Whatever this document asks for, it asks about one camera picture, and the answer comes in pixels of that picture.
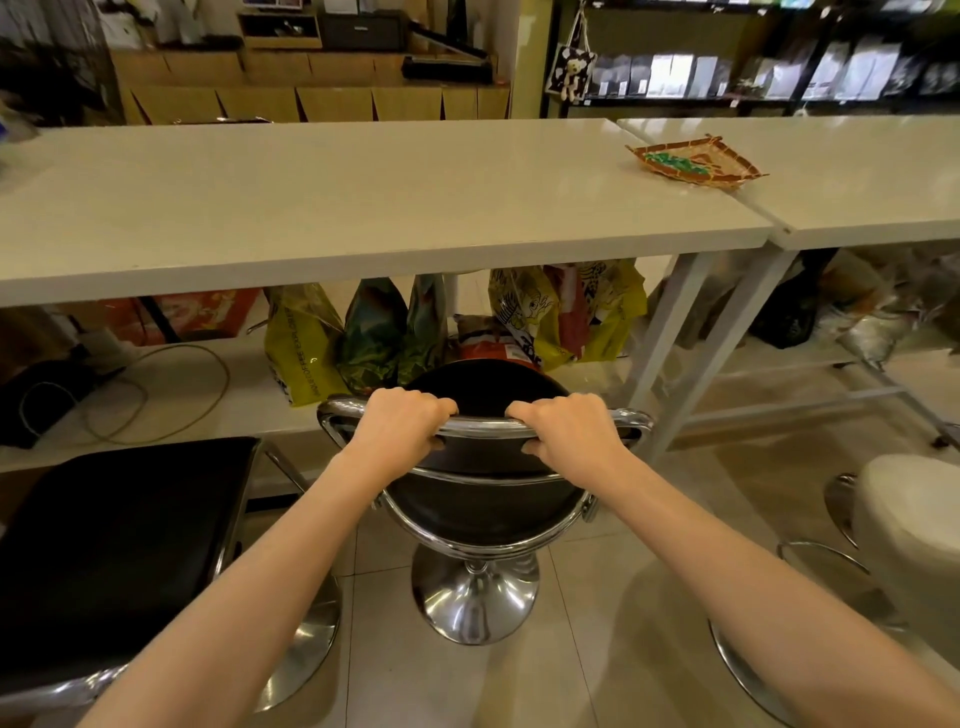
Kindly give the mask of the orange red package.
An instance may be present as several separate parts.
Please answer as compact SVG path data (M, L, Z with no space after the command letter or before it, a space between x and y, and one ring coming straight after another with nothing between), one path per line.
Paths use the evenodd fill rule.
M495 359L540 370L509 329L495 317L458 313L453 320L457 328L456 360Z

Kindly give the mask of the woven orange square tray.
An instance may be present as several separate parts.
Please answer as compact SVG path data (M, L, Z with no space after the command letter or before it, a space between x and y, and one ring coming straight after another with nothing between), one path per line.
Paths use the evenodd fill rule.
M737 190L768 176L717 135L626 148L646 171L695 187Z

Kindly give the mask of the white side table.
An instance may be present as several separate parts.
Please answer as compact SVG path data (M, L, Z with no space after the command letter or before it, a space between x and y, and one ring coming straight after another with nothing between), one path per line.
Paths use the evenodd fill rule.
M630 118L648 143L714 135L766 176L732 197L773 224L684 370L642 457L654 463L682 428L799 252L960 239L960 114Z

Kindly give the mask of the dark grey device box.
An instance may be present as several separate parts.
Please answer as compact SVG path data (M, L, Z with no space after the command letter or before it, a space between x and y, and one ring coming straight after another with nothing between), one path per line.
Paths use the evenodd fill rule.
M404 53L409 42L409 26L408 14L400 9L318 15L322 49L334 53Z

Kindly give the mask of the wooden counter cabinet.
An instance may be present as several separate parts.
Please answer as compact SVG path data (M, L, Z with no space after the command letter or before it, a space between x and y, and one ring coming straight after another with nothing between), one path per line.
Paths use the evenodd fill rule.
M404 54L112 50L126 124L503 120L511 84L409 80Z

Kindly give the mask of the white bar stool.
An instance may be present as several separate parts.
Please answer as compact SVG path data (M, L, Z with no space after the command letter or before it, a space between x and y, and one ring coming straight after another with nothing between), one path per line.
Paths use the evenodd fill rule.
M859 560L907 628L960 671L960 466L893 454L870 461L848 488ZM731 675L787 728L809 728L711 621Z

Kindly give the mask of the wooden open box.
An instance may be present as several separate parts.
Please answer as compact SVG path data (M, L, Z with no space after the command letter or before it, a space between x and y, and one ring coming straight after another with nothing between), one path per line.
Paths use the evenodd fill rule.
M321 51L317 13L306 10L246 9L236 13L244 46L260 51Z

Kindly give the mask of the hanging toy pouch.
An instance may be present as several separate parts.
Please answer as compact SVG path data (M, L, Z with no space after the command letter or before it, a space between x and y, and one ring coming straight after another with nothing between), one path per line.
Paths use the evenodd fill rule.
M547 72L544 93L561 104L580 105L587 96L597 60L589 41L588 0L579 0L566 41L559 43Z

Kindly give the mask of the red cardboard box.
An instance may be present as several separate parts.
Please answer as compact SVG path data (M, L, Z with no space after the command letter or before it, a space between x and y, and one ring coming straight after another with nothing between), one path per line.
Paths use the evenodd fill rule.
M182 342L236 338L262 292L258 288L155 296L154 301ZM134 297L99 299L105 326L122 342L137 347L166 343L143 303Z

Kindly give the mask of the person's right hand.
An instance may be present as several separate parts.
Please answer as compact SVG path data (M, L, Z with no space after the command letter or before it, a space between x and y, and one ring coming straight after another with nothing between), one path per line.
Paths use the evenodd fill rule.
M514 401L506 415L532 430L534 439L556 439L558 457L537 459L582 489L603 489L638 465L637 458L621 442L614 420L598 395Z

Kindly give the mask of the black round chrome bar stool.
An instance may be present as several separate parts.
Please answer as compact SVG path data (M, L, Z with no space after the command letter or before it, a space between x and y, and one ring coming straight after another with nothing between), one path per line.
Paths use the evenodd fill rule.
M515 633L541 583L538 554L579 521L595 495L523 452L534 432L505 417L514 402L565 396L556 380L516 361L476 358L404 386L458 407L443 443L381 491L384 507L417 540L411 584L428 625L452 643L485 647Z

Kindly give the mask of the black display shelf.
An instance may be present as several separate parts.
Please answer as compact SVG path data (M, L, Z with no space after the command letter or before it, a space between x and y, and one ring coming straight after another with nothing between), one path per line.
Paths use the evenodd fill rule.
M557 46L567 40L579 0L551 0L543 79ZM784 57L792 46L815 43L793 98L759 100L597 101L561 103L543 89L540 118L574 116L929 116L960 115L957 99L898 98L877 102L803 102L814 66L833 42L866 36L904 43L909 52L952 57L960 48L960 0L587 0L587 36L601 57L692 54L733 62L738 78L753 57Z

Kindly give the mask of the person's left forearm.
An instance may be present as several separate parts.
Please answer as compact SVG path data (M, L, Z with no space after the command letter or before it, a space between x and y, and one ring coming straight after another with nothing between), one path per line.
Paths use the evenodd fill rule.
M76 728L236 728L254 709L342 542L423 460L349 445L254 545L137 655Z

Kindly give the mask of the person's left hand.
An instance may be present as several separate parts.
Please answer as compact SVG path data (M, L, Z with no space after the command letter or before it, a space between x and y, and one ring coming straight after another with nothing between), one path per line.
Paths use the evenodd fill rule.
M409 435L409 396L431 395L401 388L380 389L371 395L356 430L344 449L353 457L372 459L397 469L414 467L431 450L415 450Z

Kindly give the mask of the yellow plastic bag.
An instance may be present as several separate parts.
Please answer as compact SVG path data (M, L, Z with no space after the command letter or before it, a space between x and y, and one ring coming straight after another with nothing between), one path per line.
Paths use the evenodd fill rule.
M290 407L350 393L337 368L342 319L318 283L269 286L264 352Z

